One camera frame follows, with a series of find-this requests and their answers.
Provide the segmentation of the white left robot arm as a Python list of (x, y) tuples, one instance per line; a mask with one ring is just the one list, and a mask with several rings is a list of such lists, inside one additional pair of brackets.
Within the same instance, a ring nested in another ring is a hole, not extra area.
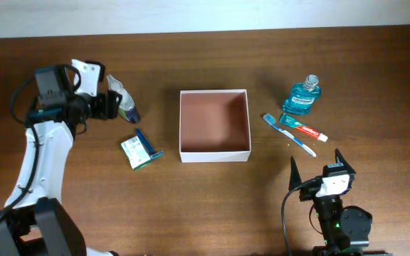
[(24, 82), (38, 94), (20, 121), (26, 151), (16, 185), (0, 210), (0, 255), (100, 255), (61, 203), (65, 163), (87, 119), (114, 119), (122, 95), (98, 92), (105, 67), (73, 60), (37, 69)]

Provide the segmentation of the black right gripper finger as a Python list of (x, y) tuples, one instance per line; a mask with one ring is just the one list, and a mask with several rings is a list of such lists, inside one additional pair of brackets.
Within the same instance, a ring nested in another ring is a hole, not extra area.
[(290, 180), (288, 189), (293, 191), (295, 188), (302, 184), (302, 179), (300, 177), (300, 173), (298, 171), (298, 167), (294, 157), (290, 158)]
[(342, 164), (350, 176), (355, 176), (355, 170), (348, 164), (339, 149), (335, 149), (335, 159), (338, 164)]

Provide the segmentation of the blue Listerine mouthwash bottle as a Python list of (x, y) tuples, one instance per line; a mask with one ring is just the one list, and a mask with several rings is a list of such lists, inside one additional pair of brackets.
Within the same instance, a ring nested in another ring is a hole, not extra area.
[(307, 115), (321, 94), (322, 89), (319, 86), (318, 77), (308, 75), (304, 82), (294, 84), (289, 97), (283, 104), (283, 111), (290, 114)]

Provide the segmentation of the blue white toothbrush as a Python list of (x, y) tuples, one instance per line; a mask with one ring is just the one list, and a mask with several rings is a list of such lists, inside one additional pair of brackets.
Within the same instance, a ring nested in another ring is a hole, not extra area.
[(271, 114), (264, 114), (263, 115), (263, 120), (270, 125), (271, 127), (273, 127), (274, 129), (276, 129), (278, 132), (280, 132), (281, 134), (284, 134), (286, 137), (288, 137), (289, 139), (293, 140), (297, 145), (299, 145), (302, 149), (304, 149), (309, 155), (311, 155), (312, 157), (316, 157), (317, 154), (310, 148), (308, 147), (306, 144), (304, 144), (303, 142), (301, 142), (299, 139), (297, 139), (296, 137), (294, 137), (290, 132), (288, 132), (285, 129), (281, 129), (279, 126), (277, 126), (275, 124), (275, 118), (271, 115)]

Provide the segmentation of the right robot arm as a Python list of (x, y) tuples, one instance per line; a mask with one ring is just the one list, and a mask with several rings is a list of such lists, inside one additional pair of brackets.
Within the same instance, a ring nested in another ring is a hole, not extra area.
[(316, 212), (320, 224), (318, 232), (324, 240), (323, 246), (312, 249), (312, 255), (387, 255), (385, 251), (364, 250), (369, 246), (373, 217), (358, 206), (343, 206), (341, 197), (352, 188), (356, 171), (339, 149), (335, 150), (335, 161), (334, 164), (323, 167), (322, 175), (303, 181), (295, 159), (290, 158), (288, 193), (281, 206), (283, 237), (288, 254), (292, 255), (293, 251), (288, 241), (285, 205), (288, 198), (297, 191), (300, 193), (300, 201), (312, 201), (310, 211)]

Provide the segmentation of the Colgate toothpaste tube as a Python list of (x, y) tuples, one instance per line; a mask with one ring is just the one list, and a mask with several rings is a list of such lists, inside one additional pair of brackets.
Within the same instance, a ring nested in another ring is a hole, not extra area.
[(316, 140), (322, 142), (326, 142), (328, 140), (328, 136), (326, 136), (325, 134), (317, 131), (316, 129), (313, 129), (312, 127), (307, 126), (306, 124), (303, 124), (302, 122), (299, 122), (298, 120), (287, 115), (286, 113), (283, 113), (278, 121), (280, 124), (283, 124), (299, 132), (302, 132), (303, 134), (315, 138)]

